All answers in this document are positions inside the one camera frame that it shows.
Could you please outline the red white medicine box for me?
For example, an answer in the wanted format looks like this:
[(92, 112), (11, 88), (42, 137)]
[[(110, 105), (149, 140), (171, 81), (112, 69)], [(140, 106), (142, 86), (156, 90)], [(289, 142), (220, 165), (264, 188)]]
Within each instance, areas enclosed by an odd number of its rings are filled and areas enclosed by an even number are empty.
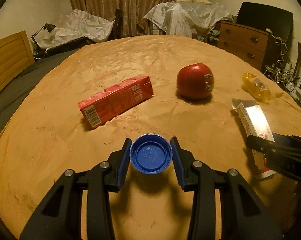
[[(238, 113), (246, 135), (275, 141), (268, 121), (260, 105), (254, 100), (232, 99), (232, 108)], [(266, 167), (266, 158), (263, 153), (252, 150), (255, 165), (259, 171), (254, 175), (258, 180), (274, 175), (276, 172)]]

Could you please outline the blue bottle cap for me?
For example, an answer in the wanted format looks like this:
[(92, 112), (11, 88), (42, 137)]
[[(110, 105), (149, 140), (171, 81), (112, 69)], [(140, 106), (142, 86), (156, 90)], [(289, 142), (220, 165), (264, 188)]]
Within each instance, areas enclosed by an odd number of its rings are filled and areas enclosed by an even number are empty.
[(134, 168), (147, 175), (155, 175), (166, 170), (173, 158), (170, 143), (157, 134), (144, 134), (130, 147), (130, 161)]

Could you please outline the yellow snack wrapper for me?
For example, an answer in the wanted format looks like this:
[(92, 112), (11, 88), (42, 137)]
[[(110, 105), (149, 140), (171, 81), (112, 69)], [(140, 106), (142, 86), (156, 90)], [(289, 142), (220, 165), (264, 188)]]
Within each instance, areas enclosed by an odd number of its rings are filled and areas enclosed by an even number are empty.
[(256, 100), (269, 101), (271, 99), (270, 89), (257, 76), (251, 73), (244, 73), (242, 75), (242, 82), (242, 89)]

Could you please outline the red apple-shaped ball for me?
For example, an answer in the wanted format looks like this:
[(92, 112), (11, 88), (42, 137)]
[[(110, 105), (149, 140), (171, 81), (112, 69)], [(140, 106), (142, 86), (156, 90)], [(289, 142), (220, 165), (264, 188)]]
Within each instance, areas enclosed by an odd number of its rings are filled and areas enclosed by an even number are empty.
[(179, 70), (176, 87), (179, 96), (187, 100), (202, 100), (211, 96), (214, 88), (214, 76), (207, 65), (191, 64)]

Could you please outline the wooden drawer chest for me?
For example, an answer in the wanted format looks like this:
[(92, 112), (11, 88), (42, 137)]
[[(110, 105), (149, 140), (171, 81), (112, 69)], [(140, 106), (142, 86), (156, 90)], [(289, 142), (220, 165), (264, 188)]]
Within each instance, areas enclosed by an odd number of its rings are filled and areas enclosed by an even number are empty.
[(275, 64), (281, 52), (270, 33), (229, 21), (220, 23), (218, 46), (261, 72)]

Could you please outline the red carton box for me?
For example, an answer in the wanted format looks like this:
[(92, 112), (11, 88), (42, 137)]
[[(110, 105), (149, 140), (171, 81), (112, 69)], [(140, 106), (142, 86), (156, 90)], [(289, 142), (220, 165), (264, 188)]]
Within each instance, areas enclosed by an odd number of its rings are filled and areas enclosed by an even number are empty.
[(95, 129), (154, 95), (150, 77), (135, 76), (78, 103), (89, 127)]

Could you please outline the black television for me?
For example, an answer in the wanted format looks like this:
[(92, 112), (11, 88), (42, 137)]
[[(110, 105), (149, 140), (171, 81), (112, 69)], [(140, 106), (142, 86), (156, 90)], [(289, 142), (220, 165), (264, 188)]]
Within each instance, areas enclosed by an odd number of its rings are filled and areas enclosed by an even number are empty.
[(293, 13), (266, 4), (243, 2), (237, 15), (237, 23), (262, 31), (270, 29), (274, 36), (289, 40), (293, 29)]

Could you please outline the dark grey bed sheet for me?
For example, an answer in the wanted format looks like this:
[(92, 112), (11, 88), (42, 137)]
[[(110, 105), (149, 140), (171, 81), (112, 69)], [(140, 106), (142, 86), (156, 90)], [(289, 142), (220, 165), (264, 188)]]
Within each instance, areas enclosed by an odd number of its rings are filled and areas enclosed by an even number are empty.
[(41, 59), (27, 67), (6, 85), (0, 92), (0, 133), (39, 81), (76, 51), (74, 49)]

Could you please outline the right white plastic cover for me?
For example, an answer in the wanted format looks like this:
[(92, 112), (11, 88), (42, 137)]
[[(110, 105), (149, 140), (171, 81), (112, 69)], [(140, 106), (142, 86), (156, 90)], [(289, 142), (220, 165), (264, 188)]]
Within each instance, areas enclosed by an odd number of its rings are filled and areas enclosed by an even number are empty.
[(167, 35), (191, 37), (192, 34), (212, 30), (220, 20), (232, 20), (232, 15), (218, 3), (166, 2), (153, 7), (144, 18)]

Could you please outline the white plastic cover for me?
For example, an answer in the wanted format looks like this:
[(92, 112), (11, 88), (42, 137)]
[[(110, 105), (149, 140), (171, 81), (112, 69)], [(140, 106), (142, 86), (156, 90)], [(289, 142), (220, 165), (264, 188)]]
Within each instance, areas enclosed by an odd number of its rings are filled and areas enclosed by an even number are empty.
[(39, 38), (38, 45), (43, 49), (54, 48), (82, 37), (105, 42), (114, 24), (114, 21), (74, 9), (68, 14), (61, 14), (53, 31)]
[(192, 34), (212, 30), (220, 20), (232, 20), (232, 15), (218, 3), (166, 2), (153, 7), (144, 18), (167, 35), (191, 37)]

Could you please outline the black desk lamp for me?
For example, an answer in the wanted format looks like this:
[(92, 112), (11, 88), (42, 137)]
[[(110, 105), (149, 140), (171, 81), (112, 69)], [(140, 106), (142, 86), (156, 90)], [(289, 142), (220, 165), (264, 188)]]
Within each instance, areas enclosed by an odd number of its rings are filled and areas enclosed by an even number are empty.
[(56, 25), (46, 23), (38, 31), (36, 31), (32, 36), (31, 40), (33, 42), (33, 56), (41, 57), (45, 52), (44, 49), (38, 44), (40, 38), (42, 38), (46, 33), (51, 33), (56, 28)]

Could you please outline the wooden headboard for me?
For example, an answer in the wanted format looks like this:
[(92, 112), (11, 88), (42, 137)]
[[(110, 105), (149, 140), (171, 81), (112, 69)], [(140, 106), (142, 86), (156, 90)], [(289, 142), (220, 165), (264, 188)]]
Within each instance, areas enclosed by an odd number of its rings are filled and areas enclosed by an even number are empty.
[(35, 63), (26, 32), (0, 39), (0, 92), (27, 67)]

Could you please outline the left white plastic cover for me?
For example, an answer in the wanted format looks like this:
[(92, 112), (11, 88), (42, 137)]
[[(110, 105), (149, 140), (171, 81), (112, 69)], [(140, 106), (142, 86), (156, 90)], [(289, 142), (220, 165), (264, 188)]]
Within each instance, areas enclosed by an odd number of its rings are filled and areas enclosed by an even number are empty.
[(39, 38), (38, 45), (43, 49), (54, 48), (82, 37), (105, 42), (114, 24), (114, 21), (74, 9), (68, 14), (61, 14), (53, 31)]

